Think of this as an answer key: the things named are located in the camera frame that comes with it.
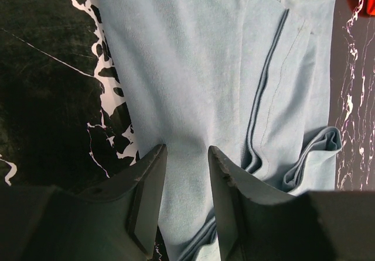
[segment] garment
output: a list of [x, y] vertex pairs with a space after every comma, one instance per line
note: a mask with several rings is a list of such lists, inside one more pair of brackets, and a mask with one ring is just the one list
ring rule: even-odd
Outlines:
[[171, 261], [217, 260], [211, 145], [295, 195], [334, 188], [335, 0], [99, 3], [139, 154], [168, 147], [159, 227]]

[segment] black marble surface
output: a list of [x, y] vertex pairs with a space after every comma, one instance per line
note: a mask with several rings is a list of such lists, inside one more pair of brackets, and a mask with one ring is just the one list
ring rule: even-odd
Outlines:
[[343, 139], [338, 190], [375, 189], [375, 18], [359, 16], [364, 7], [363, 0], [336, 0], [330, 124]]
[[[330, 124], [340, 190], [375, 188], [375, 19], [337, 0]], [[97, 0], [0, 0], [0, 184], [78, 193], [138, 159]], [[155, 260], [165, 260], [162, 242]]]

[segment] black plastic bracket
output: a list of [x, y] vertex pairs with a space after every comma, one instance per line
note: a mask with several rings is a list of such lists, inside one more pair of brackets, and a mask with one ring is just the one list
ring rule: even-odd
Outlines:
[[375, 192], [283, 193], [209, 148], [222, 261], [375, 260]]
[[166, 156], [166, 146], [156, 146], [80, 195], [56, 186], [0, 188], [0, 259], [151, 259]]

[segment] seam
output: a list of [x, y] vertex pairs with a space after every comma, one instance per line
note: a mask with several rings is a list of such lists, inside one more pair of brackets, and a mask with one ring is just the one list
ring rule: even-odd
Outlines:
[[279, 22], [279, 27], [277, 28], [277, 30], [275, 32], [273, 42], [271, 44], [270, 50], [268, 51], [267, 57], [265, 59], [264, 65], [263, 65], [261, 77], [260, 77], [260, 80], [259, 80], [259, 85], [257, 87], [257, 91], [255, 93], [255, 98], [254, 98], [254, 102], [253, 102], [253, 107], [251, 109], [250, 121], [248, 123], [246, 139], [249, 139], [249, 140], [247, 140], [247, 148], [250, 151], [252, 162], [255, 161], [255, 160], [261, 162], [259, 152], [256, 151], [256, 149], [254, 147], [254, 139], [253, 139], [254, 138], [254, 131], [255, 131], [255, 127], [256, 127], [257, 118], [258, 118], [258, 115], [259, 115], [260, 103], [261, 103], [261, 100], [262, 100], [262, 96], [263, 96], [263, 93], [264, 93], [264, 91], [267, 87], [268, 69], [270, 67], [271, 60], [272, 60], [272, 57], [274, 55], [277, 44], [280, 40], [282, 28], [284, 28], [284, 25], [285, 25], [285, 22], [287, 20], [288, 14], [289, 14], [289, 9], [284, 11], [284, 14], [283, 14], [283, 16], [282, 16], [282, 18]]
[[[265, 132], [267, 131], [268, 124], [269, 124], [269, 122], [270, 122], [270, 114], [271, 114], [271, 110], [272, 110], [272, 108], [274, 107], [275, 96], [276, 96], [276, 93], [279, 91], [279, 87], [280, 87], [280, 84], [281, 84], [281, 80], [282, 80], [282, 75], [281, 75], [281, 73], [282, 73], [282, 72], [285, 73], [285, 67], [284, 67], [285, 62], [286, 62], [286, 60], [288, 59], [288, 57], [289, 57], [289, 55], [290, 55], [290, 53], [291, 53], [291, 51], [292, 51], [292, 49], [293, 49], [293, 47], [294, 47], [294, 45], [295, 45], [297, 39], [299, 39], [299, 35], [301, 34], [302, 29], [303, 29], [304, 26], [305, 26], [305, 23], [306, 23], [306, 20], [304, 20], [304, 23], [302, 24], [301, 29], [299, 30], [297, 36], [295, 37], [295, 39], [294, 39], [294, 41], [293, 41], [293, 44], [292, 44], [291, 48], [289, 49], [289, 52], [288, 52], [287, 56], [285, 57], [284, 61], [283, 61], [282, 64], [281, 64], [281, 71], [280, 71], [280, 75], [279, 75], [279, 76], [280, 76], [280, 79], [279, 79], [279, 82], [278, 82], [277, 88], [276, 88], [276, 90], [275, 90], [274, 96], [272, 97], [271, 105], [270, 105], [270, 108], [269, 108], [269, 110], [268, 110], [267, 121], [266, 121], [266, 123], [265, 123], [265, 129], [264, 129], [264, 132], [263, 132], [263, 135], [262, 135], [262, 140], [261, 140], [261, 142], [260, 142], [260, 150], [261, 150], [261, 153], [262, 153], [263, 155], [264, 155], [264, 151], [263, 151], [263, 141], [264, 141], [264, 136], [265, 136]], [[268, 161], [265, 157], [264, 157], [264, 160], [267, 161], [268, 165], [267, 165], [267, 172], [265, 173], [264, 176], [262, 176], [262, 179], [266, 178], [266, 177], [268, 176], [268, 173], [270, 172], [270, 163], [269, 163], [269, 161]]]

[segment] light blue fabric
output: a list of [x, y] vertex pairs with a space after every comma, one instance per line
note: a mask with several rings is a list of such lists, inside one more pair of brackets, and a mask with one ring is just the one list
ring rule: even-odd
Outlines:
[[168, 147], [159, 227], [171, 261], [218, 260], [211, 145], [295, 195], [334, 188], [335, 0], [99, 2], [140, 156]]

